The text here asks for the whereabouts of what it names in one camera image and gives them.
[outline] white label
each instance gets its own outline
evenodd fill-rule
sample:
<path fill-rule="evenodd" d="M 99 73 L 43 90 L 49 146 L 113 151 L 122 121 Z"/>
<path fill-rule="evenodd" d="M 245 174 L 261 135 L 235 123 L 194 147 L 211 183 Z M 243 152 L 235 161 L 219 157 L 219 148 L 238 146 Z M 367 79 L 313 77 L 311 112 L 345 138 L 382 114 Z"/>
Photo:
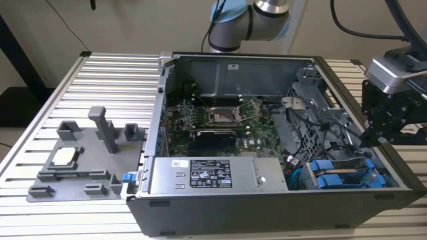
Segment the white label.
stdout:
<path fill-rule="evenodd" d="M 239 70 L 239 64 L 229 64 L 229 70 Z"/>
<path fill-rule="evenodd" d="M 173 168 L 189 168 L 189 160 L 173 160 Z"/>

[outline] metal workbench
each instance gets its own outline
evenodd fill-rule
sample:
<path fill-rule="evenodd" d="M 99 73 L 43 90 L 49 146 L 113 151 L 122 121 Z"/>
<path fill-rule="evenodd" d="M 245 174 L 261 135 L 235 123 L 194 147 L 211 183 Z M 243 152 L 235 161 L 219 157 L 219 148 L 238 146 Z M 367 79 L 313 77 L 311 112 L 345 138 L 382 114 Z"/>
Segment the metal workbench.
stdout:
<path fill-rule="evenodd" d="M 57 143 L 57 127 L 87 119 L 91 106 L 106 106 L 114 125 L 138 123 L 149 130 L 158 91 L 158 55 L 93 53 L 82 56 L 0 163 L 0 237 L 11 239 L 145 239 L 122 200 L 28 203 L 26 196 Z M 362 101 L 362 65 L 329 60 L 329 65 Z M 395 146 L 427 186 L 427 146 Z M 389 210 L 358 229 L 205 235 L 194 239 L 427 239 L 427 197 L 402 210 Z"/>

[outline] blue clip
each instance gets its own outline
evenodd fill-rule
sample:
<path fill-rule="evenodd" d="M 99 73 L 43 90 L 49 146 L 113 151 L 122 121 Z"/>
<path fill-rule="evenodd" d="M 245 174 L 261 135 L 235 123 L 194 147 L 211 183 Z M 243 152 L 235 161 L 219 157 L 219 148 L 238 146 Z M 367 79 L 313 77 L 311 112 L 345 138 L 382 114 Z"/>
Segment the blue clip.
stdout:
<path fill-rule="evenodd" d="M 338 174 L 326 174 L 317 178 L 322 189 L 333 189 L 343 187 L 343 181 Z"/>
<path fill-rule="evenodd" d="M 311 170 L 314 172 L 319 171 L 319 170 L 325 170 L 325 169 L 335 169 L 333 161 L 329 159 L 314 160 L 310 163 L 310 166 L 311 166 Z"/>
<path fill-rule="evenodd" d="M 123 182 L 129 184 L 137 183 L 137 174 L 135 173 L 126 173 L 123 174 Z"/>

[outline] power supply label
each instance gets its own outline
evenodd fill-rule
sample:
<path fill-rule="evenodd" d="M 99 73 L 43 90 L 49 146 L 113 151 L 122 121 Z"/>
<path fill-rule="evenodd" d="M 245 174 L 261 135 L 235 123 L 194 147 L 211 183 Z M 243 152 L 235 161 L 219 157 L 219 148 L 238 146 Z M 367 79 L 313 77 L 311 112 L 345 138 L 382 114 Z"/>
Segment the power supply label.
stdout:
<path fill-rule="evenodd" d="M 233 188 L 230 160 L 191 160 L 190 186 L 193 188 Z"/>

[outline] blue latch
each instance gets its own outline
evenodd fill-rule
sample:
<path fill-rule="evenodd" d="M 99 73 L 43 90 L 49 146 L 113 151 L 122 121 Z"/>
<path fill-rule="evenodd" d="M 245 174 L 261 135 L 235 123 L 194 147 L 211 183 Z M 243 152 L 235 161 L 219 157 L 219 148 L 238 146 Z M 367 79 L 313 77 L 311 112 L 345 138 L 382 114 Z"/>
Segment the blue latch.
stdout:
<path fill-rule="evenodd" d="M 335 169 L 333 161 L 329 159 L 314 160 L 310 163 L 310 167 L 314 172 L 326 169 Z"/>
<path fill-rule="evenodd" d="M 137 173 L 126 173 L 123 174 L 123 182 L 129 184 L 137 183 Z"/>

